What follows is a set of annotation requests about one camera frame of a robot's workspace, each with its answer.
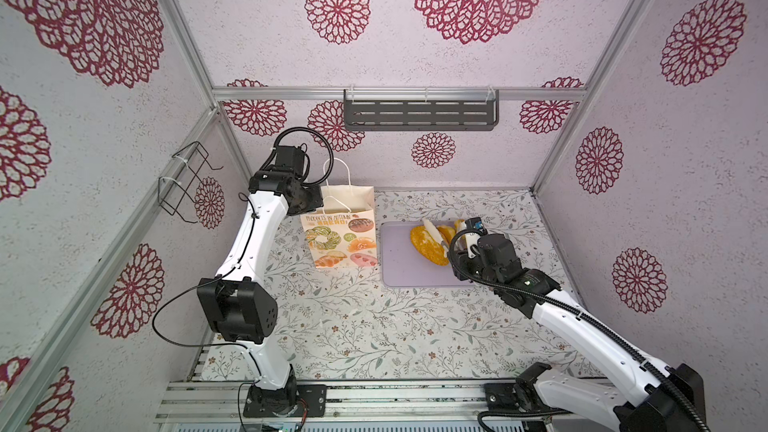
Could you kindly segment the large orange twisted bread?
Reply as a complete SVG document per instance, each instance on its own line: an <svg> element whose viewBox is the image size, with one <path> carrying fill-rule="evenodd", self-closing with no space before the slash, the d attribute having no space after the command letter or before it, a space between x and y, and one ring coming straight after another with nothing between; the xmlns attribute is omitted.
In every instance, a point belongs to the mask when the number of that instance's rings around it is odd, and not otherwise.
<svg viewBox="0 0 768 432"><path fill-rule="evenodd" d="M411 229L410 241L415 249L430 262L438 266L449 265L446 250L430 238L423 226Z"/></svg>

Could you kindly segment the printed paper bakery bag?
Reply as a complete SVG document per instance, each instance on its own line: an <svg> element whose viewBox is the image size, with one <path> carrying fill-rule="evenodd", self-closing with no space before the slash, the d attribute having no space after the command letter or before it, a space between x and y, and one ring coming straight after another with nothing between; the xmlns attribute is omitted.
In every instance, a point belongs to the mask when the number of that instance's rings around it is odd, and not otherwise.
<svg viewBox="0 0 768 432"><path fill-rule="evenodd" d="M323 204L301 215L314 265L320 270L352 270L378 265L375 197L372 186L325 183Z"/></svg>

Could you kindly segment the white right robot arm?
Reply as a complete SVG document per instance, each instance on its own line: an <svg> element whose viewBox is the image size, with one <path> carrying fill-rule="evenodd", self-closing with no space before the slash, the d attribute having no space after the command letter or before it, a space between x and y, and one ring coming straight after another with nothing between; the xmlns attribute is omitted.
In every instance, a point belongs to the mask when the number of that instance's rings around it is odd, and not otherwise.
<svg viewBox="0 0 768 432"><path fill-rule="evenodd" d="M577 415L612 431L706 431L702 377L691 367L671 367L636 348L586 312L541 270L523 266L512 242L490 233L478 217L453 230L429 220L410 232L413 246L428 260L448 266L460 281L488 287L506 305L565 339L607 379L572 378L543 362L518 375L506 395L486 391L489 417L523 424Z"/></svg>

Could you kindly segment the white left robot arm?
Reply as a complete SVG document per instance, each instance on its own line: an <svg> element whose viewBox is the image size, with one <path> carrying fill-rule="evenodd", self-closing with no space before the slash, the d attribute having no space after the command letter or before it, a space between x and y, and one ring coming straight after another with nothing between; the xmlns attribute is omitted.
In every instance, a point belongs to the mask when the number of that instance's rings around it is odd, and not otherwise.
<svg viewBox="0 0 768 432"><path fill-rule="evenodd" d="M309 163L300 146L276 146L241 193L245 213L223 264L196 294L221 347L238 352L250 372L243 415L289 416L299 408L293 366L272 333L278 303L264 285L266 266L283 220L308 210L319 188L305 184Z"/></svg>

